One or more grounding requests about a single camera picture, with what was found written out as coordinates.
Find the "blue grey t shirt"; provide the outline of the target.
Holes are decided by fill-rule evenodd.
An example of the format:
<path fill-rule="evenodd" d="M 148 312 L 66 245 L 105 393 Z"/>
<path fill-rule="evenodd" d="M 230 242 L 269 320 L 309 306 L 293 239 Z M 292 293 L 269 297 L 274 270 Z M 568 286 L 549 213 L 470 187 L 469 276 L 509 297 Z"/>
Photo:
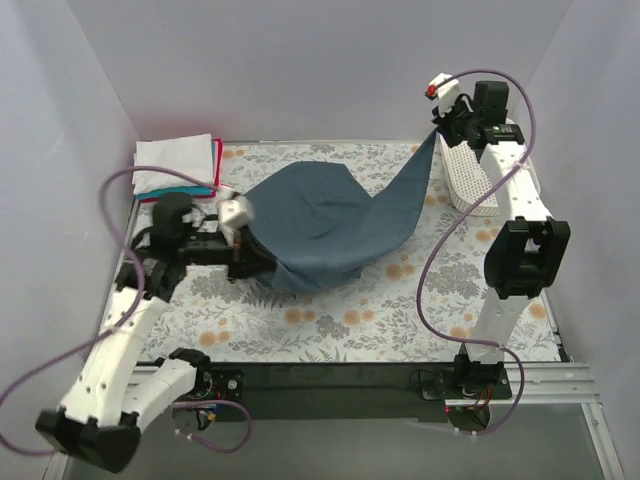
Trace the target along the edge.
<path fill-rule="evenodd" d="M 339 163 L 292 163 L 246 194 L 249 229 L 275 258 L 257 281 L 288 294 L 316 294 L 358 279 L 401 247 L 423 209 L 436 136 L 430 134 L 379 193 L 371 196 Z"/>

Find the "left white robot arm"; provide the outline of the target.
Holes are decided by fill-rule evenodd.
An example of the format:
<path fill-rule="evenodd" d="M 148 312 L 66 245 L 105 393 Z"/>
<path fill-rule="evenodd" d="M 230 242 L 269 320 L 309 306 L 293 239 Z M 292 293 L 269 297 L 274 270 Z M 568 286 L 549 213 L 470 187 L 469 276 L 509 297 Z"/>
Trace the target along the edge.
<path fill-rule="evenodd" d="M 229 189 L 215 197 L 214 221 L 205 231 L 192 218 L 186 193 L 169 193 L 152 208 L 151 224 L 133 238 L 133 258 L 122 263 L 108 315 L 85 365 L 58 407 L 42 411 L 36 430 L 59 452 L 111 473 L 133 459 L 146 428 L 167 408 L 191 410 L 210 425 L 220 406 L 240 405 L 243 374 L 213 367 L 210 358 L 180 348 L 156 372 L 128 388 L 153 326 L 168 308 L 190 265 L 224 266 L 229 281 L 276 267 L 249 230 L 249 200 Z"/>

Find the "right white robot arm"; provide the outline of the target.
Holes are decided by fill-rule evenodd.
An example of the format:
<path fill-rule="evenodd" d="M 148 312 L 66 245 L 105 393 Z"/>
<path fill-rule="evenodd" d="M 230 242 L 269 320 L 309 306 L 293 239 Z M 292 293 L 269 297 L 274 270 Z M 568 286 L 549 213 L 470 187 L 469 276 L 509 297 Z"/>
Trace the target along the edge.
<path fill-rule="evenodd" d="M 471 398 L 506 385 L 503 348 L 532 299 L 554 282 L 571 230 L 553 218 L 520 161 L 525 139 L 507 119 L 506 83 L 479 81 L 467 95 L 441 74 L 426 95 L 437 102 L 433 122 L 447 146 L 466 144 L 476 154 L 503 222 L 484 260 L 488 290 L 475 325 L 481 341 L 461 347 L 446 377 L 448 387 Z"/>

